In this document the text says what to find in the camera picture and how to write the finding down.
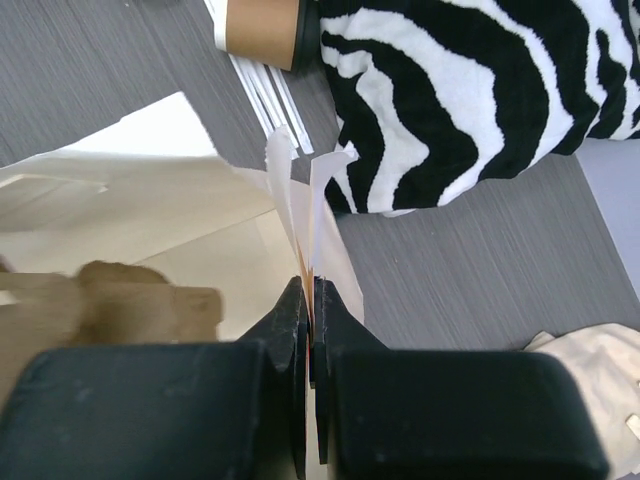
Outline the single brown paper cup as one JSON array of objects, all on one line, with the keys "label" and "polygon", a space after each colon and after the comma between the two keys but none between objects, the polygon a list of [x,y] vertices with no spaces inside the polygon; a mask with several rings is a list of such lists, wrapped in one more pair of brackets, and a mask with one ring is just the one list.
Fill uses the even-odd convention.
[{"label": "single brown paper cup", "polygon": [[291,71],[299,2],[219,0],[214,9],[214,43],[231,55]]}]

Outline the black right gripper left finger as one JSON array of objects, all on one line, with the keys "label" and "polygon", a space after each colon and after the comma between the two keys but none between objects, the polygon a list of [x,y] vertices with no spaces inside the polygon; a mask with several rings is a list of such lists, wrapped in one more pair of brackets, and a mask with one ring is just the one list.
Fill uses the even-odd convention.
[{"label": "black right gripper left finger", "polygon": [[292,278],[231,342],[39,353],[1,412],[1,475],[302,479],[307,330]]}]

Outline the cream paper bag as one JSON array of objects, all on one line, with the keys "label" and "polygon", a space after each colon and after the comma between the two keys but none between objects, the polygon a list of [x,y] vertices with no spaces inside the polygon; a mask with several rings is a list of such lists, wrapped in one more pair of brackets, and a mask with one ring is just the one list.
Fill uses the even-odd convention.
[{"label": "cream paper bag", "polygon": [[[332,282],[356,320],[363,295],[334,217],[322,199],[343,154],[291,177],[289,139],[274,132],[263,166],[223,160],[181,93],[68,146],[1,171],[1,268],[74,276],[101,261],[147,267],[170,283],[208,287],[223,300],[217,339],[28,347],[1,340],[1,412],[27,363],[48,349],[231,342],[299,278],[309,319],[315,282]],[[319,459],[306,350],[306,475],[328,479]]]}]

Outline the single black cup lid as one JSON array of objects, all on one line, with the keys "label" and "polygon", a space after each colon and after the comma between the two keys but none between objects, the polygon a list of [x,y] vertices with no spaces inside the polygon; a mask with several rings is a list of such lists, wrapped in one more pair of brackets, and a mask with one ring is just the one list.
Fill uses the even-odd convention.
[{"label": "single black cup lid", "polygon": [[300,0],[291,71],[293,73],[305,71],[315,61],[319,51],[319,3],[316,0]]}]

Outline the cardboard cup carrier tray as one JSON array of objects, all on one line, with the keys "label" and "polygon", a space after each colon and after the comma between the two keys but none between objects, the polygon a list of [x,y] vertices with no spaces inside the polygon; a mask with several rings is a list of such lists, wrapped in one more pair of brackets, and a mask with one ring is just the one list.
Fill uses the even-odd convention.
[{"label": "cardboard cup carrier tray", "polygon": [[28,347],[217,339],[218,290],[170,283],[147,267],[90,262],[74,276],[1,268],[1,340]]}]

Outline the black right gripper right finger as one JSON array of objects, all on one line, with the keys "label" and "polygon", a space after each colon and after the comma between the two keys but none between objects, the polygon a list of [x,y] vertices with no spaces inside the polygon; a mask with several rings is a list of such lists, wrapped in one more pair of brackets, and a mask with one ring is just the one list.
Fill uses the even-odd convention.
[{"label": "black right gripper right finger", "polygon": [[604,479],[569,371],[547,354],[393,349],[314,285],[320,462],[333,479]]}]

